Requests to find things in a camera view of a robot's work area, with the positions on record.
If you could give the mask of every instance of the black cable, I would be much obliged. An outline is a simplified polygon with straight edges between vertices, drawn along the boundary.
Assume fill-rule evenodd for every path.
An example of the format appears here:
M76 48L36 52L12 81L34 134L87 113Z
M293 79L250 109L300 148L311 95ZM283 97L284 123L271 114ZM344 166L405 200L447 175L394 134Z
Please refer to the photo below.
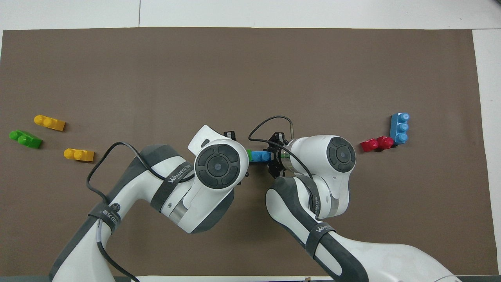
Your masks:
M108 197L106 195L104 195L103 192L99 191L98 189L92 187L92 185L90 184L90 181L91 181L91 178L92 178L92 175L96 172L97 168L101 165L101 163L106 159L106 157L109 155L109 153L111 152L111 150L113 150L116 146L118 145L124 145L126 147L128 147L129 149L131 149L134 154L136 154L136 157L139 159L139 161L144 165L144 167L149 171L151 172L156 178L164 181L165 180L165 177L161 176L160 174L158 174L156 171L154 171L151 166L149 166L146 161L143 159L143 157L140 155L140 153L136 150L136 148L134 148L131 144L127 143L127 142L116 142L114 143L113 145L111 145L108 150L106 150L106 152L104 153L103 157L97 162L97 164L94 166L94 168L91 170L91 172L89 173L89 175L87 176L87 180L85 182L85 184L87 185L87 188L89 188L92 192L98 194L99 196L101 196L101 198L103 198L103 201L106 203L106 204L110 204L110 199L108 199ZM181 182L186 182L190 179L192 179L193 177L195 176L195 174L192 174L191 176L188 176L186 178L183 178L181 180Z
M311 174L310 170L308 170L308 168L306 167L305 164L303 164L303 162L301 162L301 160L296 157L296 155L294 155L291 151L289 151L287 148L285 148L284 146L280 145L280 144L277 144L273 141L270 141L270 140L264 140L264 139L254 139L254 138L251 138L252 134L254 134L254 132L256 130L258 130L263 124L265 124L266 122L274 119L274 118L283 118L283 119L286 119L289 121L290 125L291 125L291 138L293 138L292 136L292 128L293 128L293 124L292 124L292 121L290 118L286 117L286 116L283 116L283 115L275 115L275 116L272 116L272 117L269 117L267 119L265 119L263 122L261 122L258 126L256 126L256 128L254 128L254 130L252 130L250 133L249 133L249 136L248 136L248 139L250 141L258 141L258 142L265 142L265 143L268 143L268 144L272 144L272 145L275 145L279 148L281 148L282 150L286 151L287 153L289 153L289 155L291 155L291 157L294 157L294 159L296 159L296 161L298 161L298 163L303 167L303 169L305 169L306 173L308 174L308 176L313 179L313 175Z
M122 274L124 274L125 276L131 278L132 280L134 280L134 282L140 282L138 278L136 278L136 276L132 275L130 272L126 271L125 269L123 269L121 266L119 266L109 255L108 253L106 252L106 250L104 249L103 247L103 243L101 242L101 226L103 224L103 220L102 219L99 219L98 220L98 223L97 223L97 230L96 230L96 243L97 243L97 247L99 249L99 252L101 253L101 255L103 256L103 258L105 258L105 260L107 262L109 262L114 268L116 268L118 271L120 271Z
M109 205L110 204L110 199L108 199L108 197L106 195L104 195L103 192L99 191L98 189L92 187L92 185L90 184L90 180L92 178L92 175L96 172L97 168L102 164L102 162L106 159L106 157L109 155L109 153L118 145L124 145L126 147L128 147L129 149L131 149L134 154L136 155L136 157L138 158L138 160L144 165L144 167L149 171L151 172L155 177L157 177L158 179L164 181L165 180L165 177L161 176L160 174L158 174L156 171L154 171L151 166L149 166L146 161L143 159L143 157L141 156L141 154L136 150L136 148L134 148L131 144L129 143L126 143L126 142L116 142L114 143L113 145L111 145L108 150L106 150L106 152L104 153L103 157L97 162L97 164L94 166L94 168L91 170L91 172L89 173L89 175L87 176L87 180L86 180L86 185L87 185L87 188L89 188L92 192L95 192L97 193L99 196L101 196L101 198L103 198L103 201ZM188 177L185 177L183 178L180 182L186 182L190 179L192 179L193 177L195 176L195 174L192 174L191 176L188 176ZM106 259L106 261L108 261L114 268L116 268L118 271L120 271L121 273L123 273L124 275L128 276L129 278L131 278L132 280L134 280L135 282L139 282L139 280L134 276L132 275L131 273L129 273L128 271L126 271L125 269L123 269L121 266L119 266L109 255L108 253L106 252L106 250L104 249L103 247L103 243L101 242L101 226L102 226L102 220L99 219L98 220L98 227L97 227L97 230L96 230L96 243L97 243L97 246L98 246L98 249L99 249L99 252L101 253L101 255Z

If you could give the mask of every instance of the blue lego brick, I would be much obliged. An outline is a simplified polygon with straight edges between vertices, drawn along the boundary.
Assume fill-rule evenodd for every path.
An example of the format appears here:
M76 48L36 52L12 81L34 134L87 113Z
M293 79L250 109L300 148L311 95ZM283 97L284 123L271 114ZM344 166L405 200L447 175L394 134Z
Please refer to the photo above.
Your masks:
M266 163L271 161L272 153L266 151L256 151L250 153L249 162L251 163Z
M395 145L405 144L408 139L407 131L409 130L409 114L406 112L398 112L391 116L390 137L395 141Z

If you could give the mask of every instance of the toy brick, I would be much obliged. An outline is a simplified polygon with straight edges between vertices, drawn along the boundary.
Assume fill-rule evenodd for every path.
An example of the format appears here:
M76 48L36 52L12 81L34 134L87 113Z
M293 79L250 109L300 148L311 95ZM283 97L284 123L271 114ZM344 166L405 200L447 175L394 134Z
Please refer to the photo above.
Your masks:
M70 160L91 162L94 159L94 152L68 148L64 151L64 157Z
M395 141L395 145L405 144L409 130L409 114L406 112L399 112L391 116L390 137Z
M9 138L16 140L19 144L25 145L26 147L36 148L40 147L42 140L35 135L21 130L14 130L9 133Z
M391 148L394 144L394 140L391 137L381 136L377 138L378 148L381 150L386 150Z
M272 159L272 153L267 151L256 151L250 152L249 154L249 162L252 163L266 163Z
M59 131L63 131L64 130L64 125L66 124L65 121L62 121L62 120L59 120L59 119L55 119L55 118L51 118L51 117L48 117L48 116L44 116L44 115L37 115L35 116L35 118L33 119L33 121L38 124L38 125L41 125L41 126L44 126L44 127L47 127L47 128L51 128L51 129L55 129L55 130L59 130Z
M364 152L370 152L379 147L377 140L374 138L369 139L367 141L363 141L362 143L360 143L360 145L362 146Z

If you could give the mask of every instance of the black strap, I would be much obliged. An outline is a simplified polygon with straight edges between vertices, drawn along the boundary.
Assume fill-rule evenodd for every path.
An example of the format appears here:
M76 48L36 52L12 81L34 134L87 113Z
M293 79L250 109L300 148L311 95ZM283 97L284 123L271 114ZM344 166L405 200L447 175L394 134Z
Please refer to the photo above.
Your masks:
M327 222L320 222L310 230L310 235L308 235L308 239L306 240L305 250L313 259L315 258L315 251L317 250L320 239L329 231L336 232Z
M120 221L122 220L120 215L114 211L112 207L103 202L94 206L88 215L102 219L104 223L108 224L111 228L111 233L117 229L118 225L120 225Z
M169 198L174 188L188 173L193 170L193 166L189 162L180 164L158 187L157 192L153 195L150 205L158 212L162 211L162 207Z
M306 187L306 190L308 190L308 193L310 194L310 210L313 212L316 216L320 215L320 193L318 192L318 187L317 184L315 184L315 181L313 179L309 178L308 176L304 175L296 175L301 182Z

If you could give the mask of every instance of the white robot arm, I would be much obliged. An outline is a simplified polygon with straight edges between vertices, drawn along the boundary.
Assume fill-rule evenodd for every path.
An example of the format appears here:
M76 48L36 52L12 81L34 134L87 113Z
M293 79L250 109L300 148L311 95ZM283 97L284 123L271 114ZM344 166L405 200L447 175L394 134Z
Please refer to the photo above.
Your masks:
M460 282L415 247L350 240L321 221L348 207L348 180L356 156L347 140L317 135L288 142L282 132L276 132L269 141L267 151L274 156L269 172L276 180L266 193L268 213L334 281ZM279 177L281 170L295 176Z
M233 201L234 187L247 173L247 152L238 142L207 125L188 148L196 155L194 165L169 145L144 148L140 153L143 160L133 159L112 191L103 196L108 201L89 212L87 220L59 254L50 271L50 280L115 281L102 252L112 232L139 199L149 202L187 233L213 227ZM142 161L165 179L155 176Z

